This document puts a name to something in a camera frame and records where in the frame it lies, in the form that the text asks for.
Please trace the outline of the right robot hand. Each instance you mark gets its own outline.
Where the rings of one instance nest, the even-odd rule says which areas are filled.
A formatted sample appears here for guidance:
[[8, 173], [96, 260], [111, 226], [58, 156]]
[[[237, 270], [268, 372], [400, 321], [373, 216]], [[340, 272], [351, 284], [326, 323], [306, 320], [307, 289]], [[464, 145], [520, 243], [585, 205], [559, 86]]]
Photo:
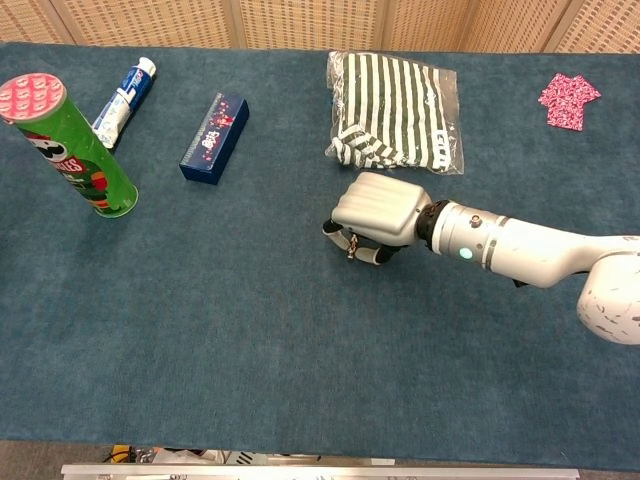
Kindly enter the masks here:
[[348, 258], [382, 265], [418, 241], [418, 219], [432, 204], [419, 185], [361, 173], [339, 198], [322, 232]]

